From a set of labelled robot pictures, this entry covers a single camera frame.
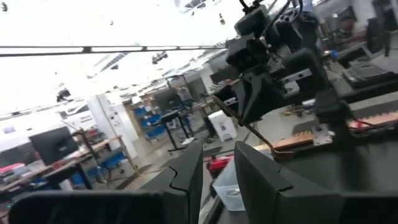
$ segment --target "table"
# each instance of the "table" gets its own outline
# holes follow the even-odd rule
[[[190,136],[188,135],[187,130],[185,129],[185,127],[184,127],[184,125],[183,125],[183,123],[182,123],[182,119],[181,119],[181,116],[180,116],[181,113],[183,113],[183,109],[173,110],[173,111],[171,111],[171,112],[169,112],[169,113],[163,115],[163,116],[160,118],[160,121],[158,121],[158,122],[152,124],[153,126],[157,126],[157,125],[160,125],[160,124],[163,124],[163,125],[165,126],[165,129],[166,129],[166,131],[167,131],[167,134],[169,135],[170,141],[172,142],[173,147],[174,147],[174,149],[170,149],[170,150],[168,150],[168,152],[174,152],[174,151],[178,151],[178,150],[183,150],[183,149],[185,149],[185,147],[178,147],[177,144],[175,143],[174,138],[173,138],[173,136],[172,136],[172,133],[171,133],[169,127],[167,126],[167,123],[168,123],[168,122],[170,122],[170,121],[174,120],[175,118],[177,118],[178,121],[180,122],[180,125],[181,125],[182,130],[184,131],[185,137],[187,137],[187,139],[190,137]],[[188,126],[189,131],[190,131],[191,133],[193,133],[193,131],[191,130],[191,127],[189,126],[189,124],[187,124],[187,126]]]
[[[104,147],[107,144],[109,144],[109,142],[118,140],[120,138],[121,138],[121,136],[116,136],[115,138],[104,140],[103,142],[100,142],[98,144],[92,145],[92,148],[96,152],[100,152],[102,149],[104,149]],[[64,166],[65,167],[70,167],[70,166],[72,166],[72,164],[76,165],[76,162],[81,163],[81,162],[84,161],[85,157],[87,155],[89,155],[89,154],[90,154],[89,151],[84,151],[84,152],[78,151],[78,152],[75,152],[73,154],[73,158],[70,161],[68,161],[69,163],[66,163]],[[15,191],[18,191],[19,189],[23,189],[23,185],[27,185],[33,179],[35,179],[37,177],[43,177],[44,175],[48,174],[51,171],[53,171],[53,167],[52,166],[43,166],[43,167],[38,168],[37,170],[33,170],[32,172],[30,172],[29,174],[23,176],[19,180],[16,180],[16,181],[14,181],[14,182],[12,182],[10,184],[1,186],[0,187],[0,194],[11,194],[11,193],[13,193]]]
[[[369,117],[365,121],[374,124],[385,123],[398,119],[398,113],[383,114]],[[283,146],[295,141],[309,141],[312,134],[307,133],[284,139],[274,146]],[[327,150],[317,153],[297,156],[294,159],[280,162],[302,177],[310,179],[325,188],[339,191],[395,191],[398,188],[398,179],[391,179],[398,169],[398,140],[388,139],[383,142],[357,146],[350,151]],[[255,147],[257,150],[266,151],[266,145]],[[229,212],[222,208],[218,224],[246,224],[246,212]]]
[[[69,179],[73,174],[78,173],[81,175],[86,189],[93,190],[93,185],[91,184],[90,179],[82,166],[83,162],[86,162],[90,159],[91,156],[76,158],[61,166],[61,168],[55,169],[50,173],[43,175],[42,178],[47,180],[48,185],[51,186],[54,190],[73,190],[71,186],[69,189],[63,189],[60,183]]]
[[[384,59],[384,61],[389,61],[391,63],[395,63],[394,60],[396,58],[387,58]],[[381,61],[381,59],[375,58],[373,61],[375,61],[375,64],[379,64],[378,62]],[[334,63],[332,65],[333,71],[336,71],[339,73],[344,69],[341,65],[338,63]],[[328,72],[328,78],[331,80],[331,83],[339,96],[344,99],[347,103],[354,103],[357,101],[361,100],[367,100],[369,98],[375,97],[375,96],[381,96],[385,95],[388,93],[392,93],[395,91],[398,91],[398,78],[392,79],[389,82],[381,82],[372,86],[367,86],[364,88],[358,88],[358,89],[353,89],[351,86],[348,84],[348,82],[345,80],[344,77],[342,77],[340,74],[336,74],[333,72]]]

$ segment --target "wire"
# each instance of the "wire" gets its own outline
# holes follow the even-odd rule
[[[298,0],[298,3],[300,4],[300,9],[298,10],[297,15],[293,18],[293,20],[290,23],[295,22],[296,19],[299,18],[301,13],[303,12],[303,8],[304,8],[303,0]]]
[[[274,25],[274,23],[279,19],[279,17],[286,11],[286,9],[289,7],[290,2],[292,0],[287,0],[287,3],[282,7],[282,9],[278,12],[278,14],[272,18],[271,23],[265,28],[265,30],[268,30],[270,27]]]
[[[285,158],[290,158],[294,155],[294,152],[291,151],[277,151],[274,149],[274,146],[268,141],[264,136],[261,135],[256,129],[254,129],[252,126],[249,124],[245,124],[243,119],[238,115],[235,111],[230,109],[228,106],[226,106],[219,98],[216,96],[211,96],[214,100],[214,102],[226,113],[228,113],[230,116],[236,118],[243,126],[245,126],[250,132],[252,132],[255,136],[257,136],[259,139],[261,139],[271,150],[272,155],[277,158],[285,159]]]

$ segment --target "black computer monitor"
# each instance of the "black computer monitor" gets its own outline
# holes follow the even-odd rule
[[[228,65],[225,68],[218,70],[216,73],[210,75],[211,80],[214,84],[222,82],[226,79],[235,80],[239,78],[239,73],[236,71],[235,68]]]
[[[29,139],[46,166],[79,150],[67,127],[36,134]]]
[[[354,8],[352,6],[348,6],[347,8],[345,8],[344,10],[342,10],[341,12],[338,13],[338,18],[339,19],[342,19],[342,18],[345,18],[345,17],[353,18],[354,21],[357,22],[355,11],[354,11]]]
[[[165,113],[168,110],[173,110],[173,108],[182,106],[181,97],[178,95],[177,91],[173,88],[162,91],[154,96],[157,106],[161,112]]]
[[[17,163],[29,165],[37,160],[36,150],[31,142],[22,144],[12,149],[0,152],[0,167],[6,167]]]
[[[377,18],[368,20],[368,29],[366,31],[366,47],[372,53],[378,53],[384,48],[384,31]]]

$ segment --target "white box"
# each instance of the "white box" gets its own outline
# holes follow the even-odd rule
[[[222,110],[209,115],[209,120],[222,142],[236,138],[236,130],[232,119],[227,117]]]

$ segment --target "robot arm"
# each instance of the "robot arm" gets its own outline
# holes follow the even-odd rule
[[[303,9],[304,2],[299,3]],[[326,71],[317,54],[318,20],[311,12],[292,8],[271,19],[266,7],[258,5],[245,13],[235,25],[240,36],[228,43],[227,56],[227,63],[240,73],[240,82],[215,93],[221,101],[236,99],[238,105],[229,108],[239,116],[241,125],[294,103],[286,95],[284,86],[288,82],[298,83],[299,100],[314,97],[328,88]],[[279,62],[279,69],[271,70],[270,62],[286,47],[290,54]]]

